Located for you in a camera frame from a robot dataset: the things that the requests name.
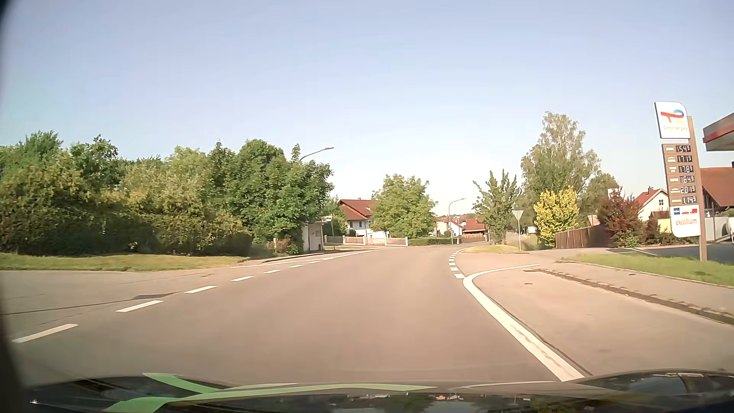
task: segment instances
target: gas station canopy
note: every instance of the gas station canopy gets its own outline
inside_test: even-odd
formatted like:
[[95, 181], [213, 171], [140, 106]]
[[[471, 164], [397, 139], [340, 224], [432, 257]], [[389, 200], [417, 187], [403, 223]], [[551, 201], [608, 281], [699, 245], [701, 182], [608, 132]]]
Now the gas station canopy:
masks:
[[703, 128], [706, 151], [734, 151], [734, 113]]

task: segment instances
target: windshield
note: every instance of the windshield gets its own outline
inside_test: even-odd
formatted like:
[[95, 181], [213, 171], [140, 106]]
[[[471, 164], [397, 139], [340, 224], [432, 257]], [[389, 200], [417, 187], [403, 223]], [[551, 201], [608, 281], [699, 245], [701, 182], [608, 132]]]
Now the windshield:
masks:
[[10, 392], [722, 402], [730, 9], [11, 1]]

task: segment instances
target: red-leaved tree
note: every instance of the red-leaved tree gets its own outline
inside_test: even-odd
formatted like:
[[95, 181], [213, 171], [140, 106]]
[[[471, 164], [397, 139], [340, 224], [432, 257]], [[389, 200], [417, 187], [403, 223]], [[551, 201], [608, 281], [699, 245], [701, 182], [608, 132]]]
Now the red-leaved tree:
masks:
[[624, 198], [619, 191], [611, 193], [599, 207], [599, 221], [611, 232], [616, 247], [636, 247], [642, 244], [644, 225], [639, 219], [642, 206], [631, 197]]

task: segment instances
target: car hood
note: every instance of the car hood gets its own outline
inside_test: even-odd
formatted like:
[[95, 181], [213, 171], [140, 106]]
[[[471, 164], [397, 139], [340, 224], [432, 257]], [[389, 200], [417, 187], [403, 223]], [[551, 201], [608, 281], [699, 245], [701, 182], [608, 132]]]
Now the car hood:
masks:
[[[654, 373], [670, 374], [671, 370]], [[603, 412], [679, 411], [690, 395], [621, 392], [577, 381], [411, 381], [231, 385], [169, 373], [87, 378], [30, 389], [31, 412]], [[731, 392], [715, 401], [728, 401]]]

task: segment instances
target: lamp post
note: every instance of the lamp post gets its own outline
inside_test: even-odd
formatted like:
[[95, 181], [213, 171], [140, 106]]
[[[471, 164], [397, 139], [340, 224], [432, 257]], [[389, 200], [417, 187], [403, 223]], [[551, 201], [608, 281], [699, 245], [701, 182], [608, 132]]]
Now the lamp post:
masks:
[[454, 244], [454, 230], [451, 229], [451, 204], [458, 201], [464, 201], [466, 198], [457, 199], [448, 203], [448, 230], [451, 232], [451, 244]]
[[323, 148], [323, 149], [319, 149], [319, 150], [318, 150], [318, 151], [316, 151], [316, 152], [311, 152], [310, 154], [306, 154], [306, 155], [303, 155], [303, 156], [302, 156], [302, 157], [301, 157], [300, 159], [298, 159], [298, 162], [301, 162], [301, 161], [303, 161], [303, 158], [305, 158], [305, 157], [309, 157], [309, 156], [311, 156], [311, 155], [313, 155], [313, 154], [317, 154], [317, 153], [319, 153], [319, 152], [323, 152], [323, 151], [328, 151], [329, 149], [334, 149], [334, 147], [333, 147], [333, 146], [330, 146], [329, 148]]

